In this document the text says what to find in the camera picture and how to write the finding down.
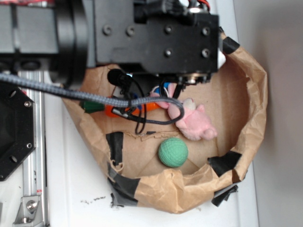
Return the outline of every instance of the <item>crumpled brown paper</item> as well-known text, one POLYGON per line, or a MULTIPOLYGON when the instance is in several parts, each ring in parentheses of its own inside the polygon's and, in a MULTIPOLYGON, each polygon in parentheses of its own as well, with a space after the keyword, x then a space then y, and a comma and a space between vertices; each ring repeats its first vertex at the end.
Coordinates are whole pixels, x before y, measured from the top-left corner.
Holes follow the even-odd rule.
MULTIPOLYGON (((191 97, 204 104, 218 130, 212 141, 189 141, 175 125, 147 124, 144 133, 134 134, 135 122, 110 118, 104 112, 84 113, 77 102, 64 103, 103 173, 107 175, 110 149, 105 135, 124 132, 123 162, 112 168, 128 178, 140 178, 134 198, 138 206, 182 213, 210 200, 214 192, 244 179, 264 136, 267 106, 267 74, 242 47, 227 55, 227 62, 211 82, 186 88, 179 100, 191 97), (179 168, 164 166, 157 155, 158 147, 169 137, 181 138, 189 155, 179 168), (229 150, 242 154, 234 170, 218 177, 207 158, 222 156, 229 150)), ((110 96, 114 86, 107 81, 109 65, 87 70, 82 91, 110 96)), ((148 112, 149 119, 169 119, 166 110, 148 112)))

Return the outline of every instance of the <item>green foam ball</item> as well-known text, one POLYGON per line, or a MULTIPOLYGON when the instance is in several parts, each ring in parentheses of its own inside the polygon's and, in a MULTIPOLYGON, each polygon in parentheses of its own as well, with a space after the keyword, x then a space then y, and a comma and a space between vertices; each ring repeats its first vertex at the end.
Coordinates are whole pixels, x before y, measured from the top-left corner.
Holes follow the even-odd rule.
POLYGON ((164 165, 175 168, 184 164, 188 157, 188 149, 183 140, 169 138, 161 143, 158 155, 164 165))

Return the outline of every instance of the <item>pink plush toy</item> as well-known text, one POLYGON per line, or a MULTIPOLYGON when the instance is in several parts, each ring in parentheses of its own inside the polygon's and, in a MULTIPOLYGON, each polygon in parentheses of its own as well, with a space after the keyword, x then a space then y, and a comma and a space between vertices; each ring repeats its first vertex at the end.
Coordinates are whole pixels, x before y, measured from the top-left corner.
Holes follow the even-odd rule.
MULTIPOLYGON (((174 85, 169 84, 168 94, 169 97, 173 96, 174 85)), ((151 97, 160 96, 158 93, 151 93, 151 97)), ((180 110, 173 104, 166 102, 158 102, 159 106, 168 110, 169 117, 174 119, 180 115, 180 110)), ((183 135, 189 140, 212 140, 217 137, 218 132, 212 125, 211 119, 205 113, 203 104, 198 105, 194 103, 192 98, 187 98, 183 101, 185 110, 184 117, 176 122, 176 126, 180 129, 183 135)))

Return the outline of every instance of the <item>orange object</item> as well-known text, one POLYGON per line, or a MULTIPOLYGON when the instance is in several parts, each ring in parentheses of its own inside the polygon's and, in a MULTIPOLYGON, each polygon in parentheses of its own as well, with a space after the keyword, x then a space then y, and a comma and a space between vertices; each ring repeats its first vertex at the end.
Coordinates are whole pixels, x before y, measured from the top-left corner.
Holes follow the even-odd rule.
MULTIPOLYGON (((105 114, 108 116, 108 117, 119 117, 118 115, 112 113, 112 109, 114 107, 111 106, 111 105, 106 105, 105 106, 105 114)), ((160 106, 156 103, 148 103, 146 104, 146 111, 152 111, 152 110, 156 110, 156 109, 159 109, 160 106)), ((138 108, 132 113, 132 114, 139 114, 139 110, 138 108)))

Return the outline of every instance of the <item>paper bag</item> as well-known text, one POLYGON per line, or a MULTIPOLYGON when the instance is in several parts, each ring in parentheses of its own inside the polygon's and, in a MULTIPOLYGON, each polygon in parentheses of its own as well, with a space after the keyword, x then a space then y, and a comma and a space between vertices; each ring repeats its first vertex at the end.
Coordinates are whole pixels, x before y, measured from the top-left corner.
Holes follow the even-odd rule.
MULTIPOLYGON (((83 140, 108 178, 116 204, 153 207, 182 213, 213 199, 244 179, 264 136, 267 74, 256 60, 228 37, 227 61, 211 82, 188 86, 179 100, 191 97, 204 104, 218 130, 211 140, 189 141, 174 124, 147 124, 134 133, 135 122, 110 118, 104 112, 84 113, 78 102, 64 100, 83 140), (188 159, 169 168, 158 158, 159 145, 178 137, 188 147, 188 159)), ((87 70, 82 91, 110 96, 109 65, 87 70)), ((148 112, 149 119, 168 120, 167 111, 148 112)))

